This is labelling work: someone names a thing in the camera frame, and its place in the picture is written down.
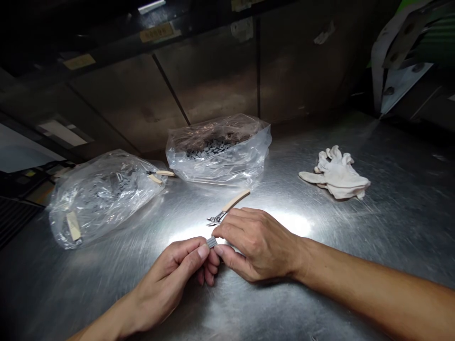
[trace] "label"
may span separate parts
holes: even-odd
[[[76,241],[81,238],[81,229],[77,223],[76,213],[70,212],[66,215],[66,221],[70,227],[70,233],[73,241]]]
[[[264,0],[232,0],[231,8],[233,12],[241,12],[244,9],[251,8],[252,5],[262,1]]]
[[[162,38],[166,38],[168,36],[172,36],[174,34],[174,30],[170,23],[165,23],[159,26],[152,27],[148,30],[141,31],[139,34],[141,41],[143,43],[148,43],[150,41],[159,40]]]
[[[253,17],[249,17],[231,24],[231,33],[239,42],[245,42],[253,39],[255,32],[253,30]]]
[[[89,54],[83,54],[82,56],[64,61],[63,64],[70,70],[77,70],[88,65],[95,64],[96,61]]]

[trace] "plastic bag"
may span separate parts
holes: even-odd
[[[203,151],[213,140],[236,145],[217,155],[188,157],[190,151]],[[270,143],[270,124],[238,114],[169,130],[166,156],[169,167],[186,181],[252,188],[264,170]]]
[[[116,228],[164,189],[166,176],[156,175],[158,184],[147,174],[160,169],[117,149],[64,174],[48,206],[57,243],[74,249]]]

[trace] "person's right hand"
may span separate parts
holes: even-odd
[[[267,212],[233,208],[212,233],[237,247],[215,246],[224,263],[249,282],[304,276],[308,252],[304,239],[289,232]]]

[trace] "pliers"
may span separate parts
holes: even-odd
[[[229,210],[235,206],[236,203],[238,203],[240,200],[242,200],[244,197],[246,197],[248,194],[250,194],[250,190],[247,189],[240,193],[238,196],[236,196],[234,199],[229,201],[224,207],[223,210],[221,211],[220,214],[218,214],[216,217],[212,218],[207,218],[206,220],[210,221],[210,223],[207,224],[207,226],[218,226],[221,224],[221,219],[226,215]]]
[[[161,180],[159,180],[154,174],[165,175],[165,176],[175,176],[174,173],[169,172],[167,170],[158,170],[156,172],[148,171],[147,174],[150,179],[152,179],[154,182],[156,182],[159,185],[161,185],[163,182]]]

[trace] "cotton glove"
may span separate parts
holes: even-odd
[[[319,163],[314,168],[313,173],[300,172],[299,176],[305,181],[317,184],[321,188],[327,188],[335,199],[347,199],[357,196],[362,199],[365,196],[365,190],[371,182],[361,177],[352,168],[354,160],[351,154],[344,153],[341,155],[338,146],[319,153]]]

